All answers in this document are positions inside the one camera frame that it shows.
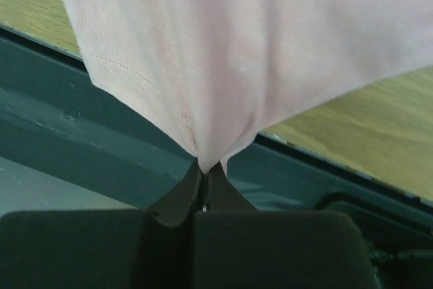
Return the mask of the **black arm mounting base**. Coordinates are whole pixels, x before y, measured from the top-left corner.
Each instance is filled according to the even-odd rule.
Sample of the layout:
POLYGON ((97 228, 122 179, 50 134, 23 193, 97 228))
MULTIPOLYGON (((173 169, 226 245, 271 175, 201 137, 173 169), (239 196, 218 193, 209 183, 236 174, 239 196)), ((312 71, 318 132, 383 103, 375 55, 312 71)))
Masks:
MULTIPOLYGON (((193 162, 94 87, 83 61, 1 27, 1 218, 19 211, 147 209, 193 162)), ((260 134, 230 184, 260 212, 328 210, 361 231, 376 288, 432 287, 432 204, 260 134)))

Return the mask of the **dusty pink graphic t-shirt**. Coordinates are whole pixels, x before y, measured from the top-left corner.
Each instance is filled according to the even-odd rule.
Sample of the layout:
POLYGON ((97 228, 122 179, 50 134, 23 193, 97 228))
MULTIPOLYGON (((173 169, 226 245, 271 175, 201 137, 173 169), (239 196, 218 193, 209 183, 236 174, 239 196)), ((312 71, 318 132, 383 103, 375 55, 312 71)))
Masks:
POLYGON ((432 64, 432 0, 63 0, 92 83, 209 171, 275 123, 432 64))

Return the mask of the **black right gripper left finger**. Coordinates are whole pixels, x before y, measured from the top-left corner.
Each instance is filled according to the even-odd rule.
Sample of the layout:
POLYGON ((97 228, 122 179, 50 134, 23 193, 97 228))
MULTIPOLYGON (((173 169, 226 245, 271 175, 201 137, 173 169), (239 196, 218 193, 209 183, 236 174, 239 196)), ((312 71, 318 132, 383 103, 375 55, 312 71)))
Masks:
POLYGON ((19 211, 1 218, 2 288, 190 288, 202 172, 147 209, 19 211))

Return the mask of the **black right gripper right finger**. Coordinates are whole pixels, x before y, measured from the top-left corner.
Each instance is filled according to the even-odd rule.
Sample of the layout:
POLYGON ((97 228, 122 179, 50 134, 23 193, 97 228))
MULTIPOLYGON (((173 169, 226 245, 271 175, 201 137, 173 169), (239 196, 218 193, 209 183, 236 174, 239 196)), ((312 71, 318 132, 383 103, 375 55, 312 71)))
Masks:
POLYGON ((220 165, 201 173, 194 217, 196 288, 376 288, 361 231, 328 210, 260 212, 220 165))

